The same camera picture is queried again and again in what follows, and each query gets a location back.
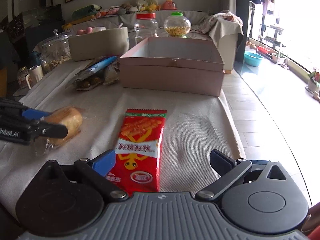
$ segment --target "pink box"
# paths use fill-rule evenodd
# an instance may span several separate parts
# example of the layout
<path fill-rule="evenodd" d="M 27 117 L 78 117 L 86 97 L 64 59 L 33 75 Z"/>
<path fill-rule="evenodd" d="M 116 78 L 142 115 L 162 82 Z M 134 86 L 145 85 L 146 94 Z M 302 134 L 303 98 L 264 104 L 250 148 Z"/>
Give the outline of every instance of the pink box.
<path fill-rule="evenodd" d="M 127 88 L 219 96 L 223 66 L 213 41 L 150 37 L 120 57 L 120 81 Z"/>

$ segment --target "metal screw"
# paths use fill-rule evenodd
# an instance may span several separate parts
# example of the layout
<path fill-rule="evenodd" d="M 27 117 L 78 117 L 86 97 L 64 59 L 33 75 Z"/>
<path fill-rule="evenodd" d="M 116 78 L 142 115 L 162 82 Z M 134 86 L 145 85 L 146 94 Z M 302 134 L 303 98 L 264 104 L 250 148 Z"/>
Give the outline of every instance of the metal screw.
<path fill-rule="evenodd" d="M 111 191 L 110 196 L 114 199 L 124 198 L 127 194 L 122 190 L 114 190 Z"/>
<path fill-rule="evenodd" d="M 212 198 L 214 196 L 214 193 L 209 191 L 209 190 L 201 190 L 201 191 L 198 192 L 198 196 L 200 198 L 209 199 L 209 198 Z"/>

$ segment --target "round jar with green lid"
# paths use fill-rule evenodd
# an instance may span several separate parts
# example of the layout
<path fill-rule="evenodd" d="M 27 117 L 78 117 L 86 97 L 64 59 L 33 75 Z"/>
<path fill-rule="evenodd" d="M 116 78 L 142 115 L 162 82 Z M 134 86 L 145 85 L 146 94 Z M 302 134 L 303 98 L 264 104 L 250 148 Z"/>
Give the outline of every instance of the round jar with green lid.
<path fill-rule="evenodd" d="M 191 29 L 191 23 L 182 13 L 173 12 L 164 21 L 163 27 L 171 37 L 185 37 Z"/>

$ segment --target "dark pillar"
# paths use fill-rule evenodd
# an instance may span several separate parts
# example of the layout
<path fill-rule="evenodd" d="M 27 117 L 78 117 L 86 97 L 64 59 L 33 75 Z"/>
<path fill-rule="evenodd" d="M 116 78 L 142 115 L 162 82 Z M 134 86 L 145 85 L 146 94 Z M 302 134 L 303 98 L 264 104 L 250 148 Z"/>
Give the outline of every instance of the dark pillar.
<path fill-rule="evenodd" d="M 244 51 L 245 51 L 245 42 L 248 31 L 248 22 L 249 22 L 249 1 L 250 0 L 236 0 L 236 15 L 239 16 L 243 21 L 242 31 L 244 33 L 244 39 L 242 40 L 238 51 L 236 53 L 236 61 L 243 62 Z"/>

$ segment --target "red lid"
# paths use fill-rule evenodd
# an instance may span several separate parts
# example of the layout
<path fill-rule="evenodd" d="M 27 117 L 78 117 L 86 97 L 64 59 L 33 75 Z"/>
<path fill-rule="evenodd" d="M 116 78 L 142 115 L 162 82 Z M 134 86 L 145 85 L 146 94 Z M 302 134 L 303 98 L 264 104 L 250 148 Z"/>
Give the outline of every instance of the red lid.
<path fill-rule="evenodd" d="M 137 19 L 154 19 L 156 17 L 155 13 L 137 13 Z"/>

